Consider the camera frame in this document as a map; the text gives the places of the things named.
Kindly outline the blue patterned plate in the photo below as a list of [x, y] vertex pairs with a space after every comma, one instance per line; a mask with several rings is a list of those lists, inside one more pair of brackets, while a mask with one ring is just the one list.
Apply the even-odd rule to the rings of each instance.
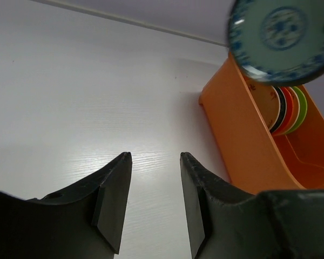
[[275, 87], [275, 86], [273, 86], [273, 88], [276, 90], [278, 97], [279, 97], [280, 110], [279, 110], [279, 114], [278, 114], [276, 122], [274, 123], [273, 127], [269, 130], [270, 133], [274, 133], [280, 127], [280, 125], [282, 124], [282, 122], [285, 118], [286, 109], [287, 109], [286, 97], [285, 97], [283, 91], [280, 88]]
[[226, 32], [249, 78], [297, 86], [324, 74], [324, 1], [234, 1]]

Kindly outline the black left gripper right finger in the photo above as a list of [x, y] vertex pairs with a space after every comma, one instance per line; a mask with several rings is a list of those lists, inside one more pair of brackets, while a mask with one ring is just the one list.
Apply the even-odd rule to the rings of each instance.
[[180, 155], [193, 258], [324, 258], [324, 189], [253, 195]]

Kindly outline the cream floral plate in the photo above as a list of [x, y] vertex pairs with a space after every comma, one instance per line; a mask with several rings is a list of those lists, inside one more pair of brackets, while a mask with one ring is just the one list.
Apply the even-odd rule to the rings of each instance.
[[292, 130], [292, 128], [295, 127], [296, 122], [300, 115], [300, 111], [301, 111], [301, 93], [302, 92], [297, 87], [287, 87], [286, 90], [292, 96], [293, 106], [292, 106], [291, 118], [290, 118], [289, 122], [287, 123], [287, 125], [285, 126], [285, 128], [283, 129], [282, 135], [289, 133]]
[[248, 80], [249, 91], [269, 130], [273, 128], [280, 113], [280, 100], [277, 91], [272, 86]]

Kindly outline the orange plate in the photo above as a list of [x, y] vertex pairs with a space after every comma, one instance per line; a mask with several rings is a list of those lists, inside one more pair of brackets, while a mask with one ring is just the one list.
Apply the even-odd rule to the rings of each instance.
[[286, 87], [280, 88], [280, 90], [283, 92], [285, 100], [286, 100], [286, 113], [285, 113], [285, 116], [284, 116], [284, 119], [283, 119], [281, 125], [274, 132], [275, 135], [280, 135], [285, 132], [288, 124], [292, 120], [292, 116], [293, 116], [293, 112], [294, 112], [293, 97], [292, 97], [290, 91]]

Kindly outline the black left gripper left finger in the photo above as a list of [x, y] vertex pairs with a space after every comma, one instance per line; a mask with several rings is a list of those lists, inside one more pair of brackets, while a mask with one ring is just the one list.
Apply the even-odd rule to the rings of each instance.
[[0, 258], [113, 258], [131, 174], [132, 156], [124, 152], [42, 199], [0, 192]]

